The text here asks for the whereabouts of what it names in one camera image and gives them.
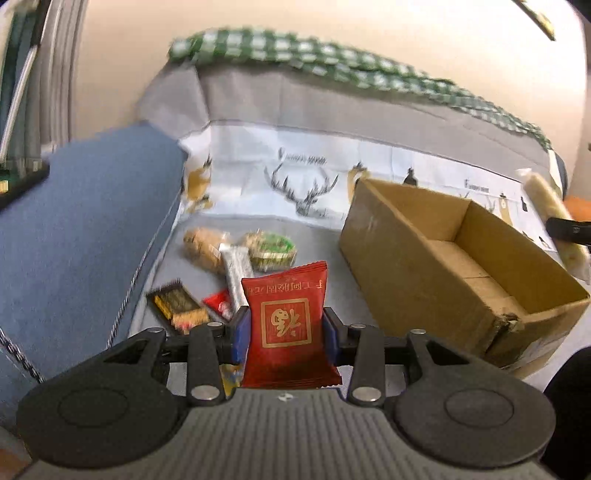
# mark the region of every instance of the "gray sofa seat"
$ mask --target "gray sofa seat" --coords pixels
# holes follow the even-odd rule
[[[0,426],[36,380],[14,348],[53,377],[119,337],[177,213],[186,155],[149,125],[74,142],[49,178],[0,212]]]

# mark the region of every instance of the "gold square logo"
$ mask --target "gold square logo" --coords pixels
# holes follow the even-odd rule
[[[263,348],[312,343],[308,299],[262,302],[261,334]]]

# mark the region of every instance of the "green round snack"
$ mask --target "green round snack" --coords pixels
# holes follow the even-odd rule
[[[244,236],[252,268],[260,272],[286,270],[296,258],[296,246],[286,236],[272,232],[253,232]]]

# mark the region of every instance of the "beige wall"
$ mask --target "beige wall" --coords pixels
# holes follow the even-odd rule
[[[591,81],[591,71],[587,73],[587,85]],[[579,154],[574,168],[569,195],[591,201],[591,88],[587,87],[587,100],[585,102],[585,114]]]
[[[207,27],[294,30],[372,50],[448,77],[538,124],[574,168],[586,83],[584,37],[566,0],[538,0],[551,42],[512,0],[88,0],[73,132],[133,119],[133,103],[174,37]]]

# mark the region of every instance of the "white cloth with deer print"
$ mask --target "white cloth with deer print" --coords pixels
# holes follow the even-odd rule
[[[521,184],[484,168],[370,140],[245,123],[210,124],[179,143],[189,154],[186,183],[193,173],[198,197],[209,198],[186,199],[184,208],[205,207],[205,215],[270,215],[340,229],[355,181],[372,177],[470,198],[556,251]]]

